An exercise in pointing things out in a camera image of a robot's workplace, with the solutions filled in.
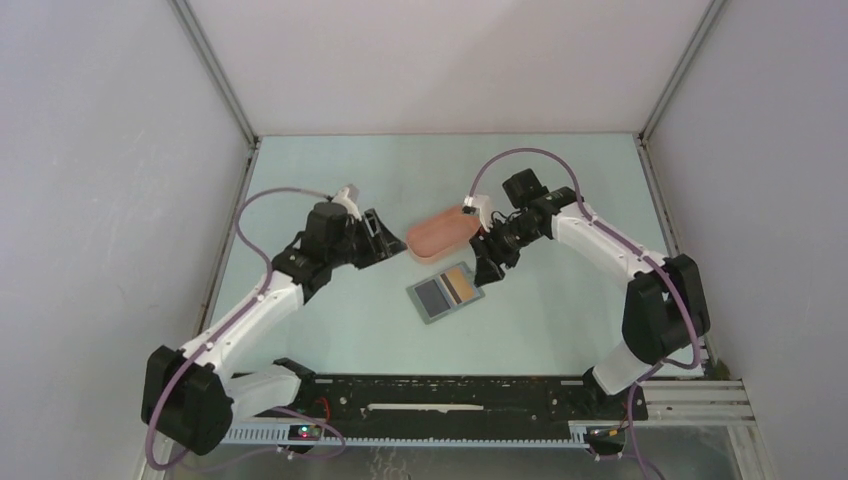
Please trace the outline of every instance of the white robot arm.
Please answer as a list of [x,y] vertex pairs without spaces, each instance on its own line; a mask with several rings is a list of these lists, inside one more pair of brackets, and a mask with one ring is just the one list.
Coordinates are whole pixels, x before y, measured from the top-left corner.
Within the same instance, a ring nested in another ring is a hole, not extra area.
[[[645,249],[600,219],[586,202],[580,205],[570,188],[549,192],[532,170],[517,173],[503,187],[518,210],[506,221],[489,219],[489,228],[471,239],[477,286],[503,279],[501,265],[515,267],[519,250],[544,236],[578,251],[626,294],[624,340],[583,376],[600,400],[619,394],[663,358],[689,345],[680,309],[666,297],[668,289],[653,265],[662,268],[681,293],[697,335],[709,330],[700,274],[691,258],[667,259]],[[479,206],[487,203],[483,196],[466,199],[465,212],[479,214]]]
[[[305,229],[223,319],[180,349],[162,346],[150,356],[141,411],[145,423],[151,422],[166,385],[176,381],[155,427],[204,455],[220,443],[233,420],[295,400],[300,378],[287,368],[290,363],[275,361],[243,376],[236,376],[235,369],[268,331],[330,281],[334,268],[366,268],[406,249],[373,209],[360,213],[355,196],[356,190],[348,186],[331,201],[316,204]],[[184,365],[185,373],[174,380]]]

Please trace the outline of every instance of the orange container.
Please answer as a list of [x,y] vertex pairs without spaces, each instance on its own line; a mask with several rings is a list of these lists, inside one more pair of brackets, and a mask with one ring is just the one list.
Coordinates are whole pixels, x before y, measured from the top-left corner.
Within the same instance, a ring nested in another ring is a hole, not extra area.
[[406,246],[415,261],[428,265],[468,246],[479,229],[480,219],[456,205],[410,228]]

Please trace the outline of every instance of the white cable clip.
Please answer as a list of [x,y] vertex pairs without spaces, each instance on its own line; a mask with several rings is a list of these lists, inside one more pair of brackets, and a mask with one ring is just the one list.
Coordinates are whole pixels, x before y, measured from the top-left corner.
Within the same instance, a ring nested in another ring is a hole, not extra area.
[[342,187],[333,197],[332,202],[344,206],[347,213],[353,215],[353,218],[362,220],[362,214],[359,213],[359,207],[356,205],[357,197],[359,197],[359,189],[351,183]]
[[474,195],[473,197],[465,197],[462,204],[466,207],[471,207],[475,210],[474,213],[480,218],[480,225],[483,230],[489,231],[492,228],[492,199],[488,195]]

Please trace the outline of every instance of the white wall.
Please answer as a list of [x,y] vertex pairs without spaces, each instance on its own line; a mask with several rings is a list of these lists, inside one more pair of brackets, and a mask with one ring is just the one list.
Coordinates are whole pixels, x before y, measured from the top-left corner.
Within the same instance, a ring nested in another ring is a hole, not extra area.
[[709,0],[195,0],[261,134],[635,132]]
[[780,478],[844,478],[848,3],[730,2],[651,150]]
[[247,148],[164,0],[3,2],[0,65],[2,476],[129,478]]

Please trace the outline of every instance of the light blue table surface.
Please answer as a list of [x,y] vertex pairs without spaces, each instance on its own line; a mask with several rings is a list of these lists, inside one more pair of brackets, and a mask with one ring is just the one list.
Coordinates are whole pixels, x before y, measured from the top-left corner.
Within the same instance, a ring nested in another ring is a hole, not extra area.
[[[334,193],[353,183],[360,207],[375,208],[404,239],[411,226],[461,203],[484,162],[520,146],[565,158],[602,217],[646,247],[666,251],[628,134],[265,137],[249,195],[279,186]],[[518,154],[490,168],[478,193],[508,213],[501,183],[528,167],[551,190],[571,183],[550,159]],[[242,228],[273,256],[304,227],[315,200],[266,197],[245,212]],[[624,293],[577,253],[544,239],[522,250],[504,281],[484,287],[484,299],[425,325],[406,287],[462,260],[474,268],[470,247],[429,266],[402,254],[362,271],[336,269],[333,280],[275,327],[240,367],[253,370],[287,356],[323,373],[581,375],[621,340]],[[262,272],[262,262],[236,240],[213,321]],[[675,358],[690,361],[691,353]],[[700,373],[665,367],[660,374]]]

